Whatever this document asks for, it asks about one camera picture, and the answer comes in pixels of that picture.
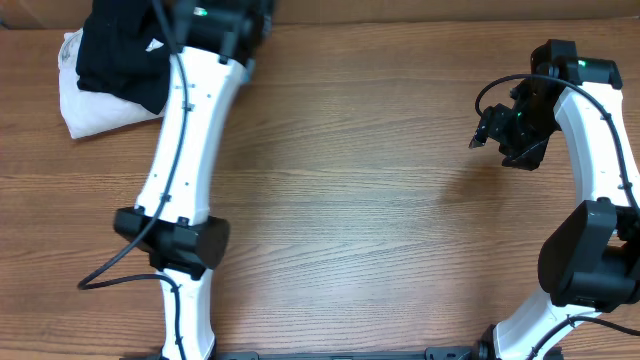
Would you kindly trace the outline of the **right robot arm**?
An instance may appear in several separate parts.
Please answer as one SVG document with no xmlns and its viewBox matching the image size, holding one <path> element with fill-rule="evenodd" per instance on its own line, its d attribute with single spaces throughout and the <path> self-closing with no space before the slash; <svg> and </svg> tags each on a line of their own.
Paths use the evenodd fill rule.
<svg viewBox="0 0 640 360">
<path fill-rule="evenodd" d="M 512 106 L 477 108 L 471 146 L 495 141 L 504 166 L 533 171 L 561 132 L 576 206 L 540 250 L 536 291 L 489 326 L 469 355 L 558 359 L 560 341 L 579 325 L 604 325 L 608 313 L 639 300 L 639 171 L 615 62 L 582 57 L 574 42 L 551 39 L 532 52 L 529 72 L 511 81 Z"/>
</svg>

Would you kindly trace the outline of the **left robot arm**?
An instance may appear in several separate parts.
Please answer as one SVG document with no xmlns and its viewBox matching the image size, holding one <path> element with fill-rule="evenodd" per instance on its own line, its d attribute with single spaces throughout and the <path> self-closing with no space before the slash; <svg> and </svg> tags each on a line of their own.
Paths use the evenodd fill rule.
<svg viewBox="0 0 640 360">
<path fill-rule="evenodd" d="M 212 359 L 211 287 L 229 241 L 210 188 L 225 121 L 271 30 L 272 1 L 180 1 L 171 31 L 169 93 L 154 159 L 114 229 L 149 256 L 161 284 L 161 359 Z"/>
</svg>

